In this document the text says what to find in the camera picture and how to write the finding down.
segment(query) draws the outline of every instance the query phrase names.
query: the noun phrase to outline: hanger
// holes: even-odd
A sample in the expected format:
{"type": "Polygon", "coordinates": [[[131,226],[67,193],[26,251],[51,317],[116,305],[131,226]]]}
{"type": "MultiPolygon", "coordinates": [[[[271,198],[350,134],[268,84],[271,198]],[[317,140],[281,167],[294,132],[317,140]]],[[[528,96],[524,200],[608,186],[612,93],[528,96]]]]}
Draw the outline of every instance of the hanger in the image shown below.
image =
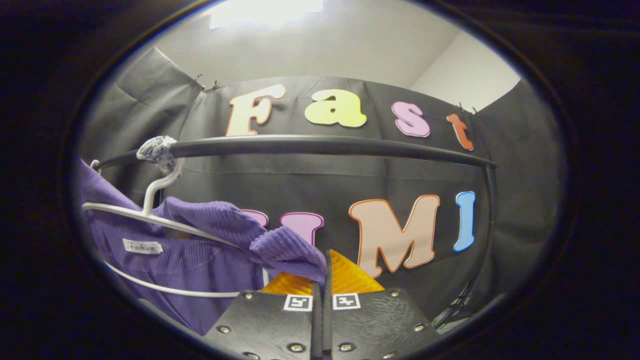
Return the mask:
{"type": "MultiPolygon", "coordinates": [[[[189,226],[186,224],[182,224],[180,222],[158,217],[153,215],[153,213],[151,212],[153,210],[154,197],[156,196],[156,192],[160,189],[164,189],[170,186],[178,179],[178,177],[180,177],[180,175],[182,174],[182,168],[184,166],[185,160],[186,160],[185,158],[177,159],[175,164],[175,169],[171,174],[169,174],[168,176],[162,179],[155,180],[154,182],[149,184],[145,192],[145,201],[143,204],[142,211],[135,211],[127,208],[122,208],[120,206],[101,204],[97,202],[85,202],[84,204],[82,204],[82,210],[83,211],[86,211],[86,210],[107,211],[108,213],[114,213],[117,215],[122,215],[124,217],[129,217],[137,220],[150,222],[152,224],[162,225],[165,227],[169,227],[170,229],[179,230],[185,233],[202,236],[203,238],[212,239],[215,241],[219,241],[219,242],[231,245],[233,247],[238,247],[237,245],[234,245],[226,240],[223,240],[211,234],[207,234],[204,231],[199,230],[193,226],[189,226]]],[[[99,161],[93,160],[91,162],[90,167],[94,168],[98,166],[99,163],[100,163],[99,161]]],[[[215,293],[215,292],[203,292],[203,291],[188,291],[188,290],[172,289],[164,286],[158,286],[156,284],[142,281],[142,280],[136,279],[135,277],[127,275],[126,273],[123,273],[122,271],[116,269],[114,266],[110,265],[106,261],[104,263],[107,265],[107,267],[109,267],[109,269],[116,272],[118,275],[132,282],[135,282],[136,284],[139,284],[148,288],[152,288],[154,290],[163,291],[166,293],[193,296],[193,297],[236,297],[239,294],[239,292],[215,293]]],[[[267,273],[267,270],[265,268],[262,268],[262,283],[264,286],[266,286],[269,283],[269,274],[267,273]]]]}

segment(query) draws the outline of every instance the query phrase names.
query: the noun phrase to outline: white plastic hanger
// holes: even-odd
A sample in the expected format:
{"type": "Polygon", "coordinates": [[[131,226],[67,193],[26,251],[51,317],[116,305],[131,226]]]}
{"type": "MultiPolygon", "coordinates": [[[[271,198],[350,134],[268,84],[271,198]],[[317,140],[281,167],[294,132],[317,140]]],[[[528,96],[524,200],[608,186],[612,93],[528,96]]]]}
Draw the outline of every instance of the white plastic hanger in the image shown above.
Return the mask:
{"type": "MultiPolygon", "coordinates": [[[[86,210],[100,210],[100,211],[107,211],[108,213],[114,213],[117,215],[122,215],[124,217],[129,217],[129,218],[134,218],[137,220],[142,220],[142,221],[146,221],[146,222],[150,222],[152,224],[158,224],[158,225],[162,225],[165,227],[169,227],[171,229],[175,229],[175,230],[179,230],[179,231],[183,231],[185,233],[189,233],[189,234],[194,234],[194,235],[198,235],[198,236],[202,236],[203,238],[207,238],[207,239],[212,239],[212,240],[216,240],[216,241],[220,241],[222,243],[231,245],[233,247],[238,247],[235,244],[232,244],[226,240],[223,240],[221,238],[218,238],[216,236],[213,236],[211,234],[207,234],[204,231],[197,229],[196,227],[193,226],[189,226],[189,225],[185,225],[182,224],[180,222],[176,222],[173,220],[169,220],[169,219],[165,219],[162,217],[158,217],[153,215],[153,213],[151,212],[153,210],[153,205],[154,205],[154,197],[156,196],[156,192],[160,189],[164,189],[167,186],[170,186],[171,184],[173,184],[178,177],[180,177],[180,175],[182,174],[182,168],[184,166],[184,162],[186,159],[184,158],[179,158],[176,160],[176,164],[175,164],[175,169],[173,170],[173,172],[171,174],[169,174],[168,176],[162,178],[162,179],[158,179],[155,180],[154,182],[152,182],[151,184],[149,184],[149,186],[147,187],[147,190],[145,192],[145,201],[142,207],[142,211],[135,211],[135,210],[131,210],[131,209],[127,209],[127,208],[122,208],[120,206],[114,206],[114,205],[109,205],[109,204],[101,204],[98,202],[85,202],[84,204],[82,204],[82,210],[86,211],[86,210]]],[[[93,160],[91,162],[91,167],[93,168],[93,166],[95,166],[98,163],[97,160],[93,160]]],[[[174,294],[178,294],[178,295],[186,295],[186,296],[194,296],[194,297],[236,297],[238,295],[238,293],[208,293],[208,292],[201,292],[201,291],[188,291],[188,290],[180,290],[180,289],[172,289],[172,288],[165,288],[164,286],[158,286],[155,284],[151,284],[149,282],[145,282],[139,279],[136,279],[130,275],[127,275],[121,271],[119,271],[118,269],[116,269],[115,267],[113,267],[112,265],[110,265],[109,263],[107,263],[106,261],[104,262],[105,264],[107,264],[107,266],[112,269],[114,272],[116,272],[117,274],[121,275],[122,277],[125,277],[126,279],[133,281],[137,284],[140,284],[142,286],[146,286],[148,288],[152,288],[158,291],[163,291],[163,292],[167,292],[167,293],[174,293],[174,294]]],[[[264,268],[262,268],[262,282],[263,285],[266,286],[269,283],[269,275],[267,273],[267,270],[265,270],[264,268]]]]}

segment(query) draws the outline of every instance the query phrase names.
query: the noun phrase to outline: screw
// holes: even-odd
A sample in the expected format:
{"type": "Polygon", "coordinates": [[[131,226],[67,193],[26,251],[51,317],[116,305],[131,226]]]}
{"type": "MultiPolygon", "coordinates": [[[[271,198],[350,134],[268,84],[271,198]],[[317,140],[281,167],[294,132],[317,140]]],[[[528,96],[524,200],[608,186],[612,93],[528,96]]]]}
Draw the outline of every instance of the screw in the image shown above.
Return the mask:
{"type": "Polygon", "coordinates": [[[353,351],[353,349],[355,349],[355,345],[352,343],[342,343],[339,345],[338,349],[342,352],[349,352],[349,351],[353,351]]]}
{"type": "Polygon", "coordinates": [[[293,344],[289,344],[287,347],[289,348],[289,350],[291,352],[303,352],[303,351],[305,351],[305,346],[302,345],[302,344],[293,343],[293,344]]]}
{"type": "Polygon", "coordinates": [[[250,357],[252,359],[255,360],[260,360],[260,357],[256,354],[254,354],[253,352],[243,352],[242,355],[246,356],[246,357],[250,357]]]}

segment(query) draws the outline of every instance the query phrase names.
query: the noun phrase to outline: purple sweater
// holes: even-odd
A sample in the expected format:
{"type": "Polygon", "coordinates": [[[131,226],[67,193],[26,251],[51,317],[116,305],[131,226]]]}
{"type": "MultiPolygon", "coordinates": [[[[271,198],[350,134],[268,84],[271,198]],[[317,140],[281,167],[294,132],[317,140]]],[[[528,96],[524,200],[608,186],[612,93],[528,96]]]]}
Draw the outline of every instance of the purple sweater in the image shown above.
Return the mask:
{"type": "MultiPolygon", "coordinates": [[[[141,211],[84,162],[80,171],[81,203],[99,202],[141,211]]],[[[259,290],[264,287],[264,267],[271,278],[287,272],[324,285],[327,273],[324,255],[286,226],[267,231],[233,204],[222,201],[193,204],[168,197],[153,209],[153,214],[196,227],[239,248],[106,211],[84,212],[103,260],[150,284],[207,293],[259,290]],[[127,251],[123,239],[156,242],[163,251],[159,254],[127,251]]],[[[202,335],[234,299],[176,295],[113,274],[133,296],[148,300],[160,311],[202,335]]]]}

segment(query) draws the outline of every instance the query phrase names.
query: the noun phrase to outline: letter m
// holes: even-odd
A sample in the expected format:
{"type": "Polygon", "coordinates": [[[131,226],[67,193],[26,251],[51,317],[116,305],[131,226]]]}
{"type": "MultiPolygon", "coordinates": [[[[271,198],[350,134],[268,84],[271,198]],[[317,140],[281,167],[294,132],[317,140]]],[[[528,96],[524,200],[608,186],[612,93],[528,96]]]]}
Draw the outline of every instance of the letter m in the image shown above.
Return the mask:
{"type": "Polygon", "coordinates": [[[386,200],[373,199],[351,205],[349,215],[360,224],[358,266],[375,278],[382,274],[378,252],[390,272],[395,272],[407,255],[405,268],[415,268],[433,259],[433,231],[440,198],[423,195],[416,199],[404,228],[386,200]]]}

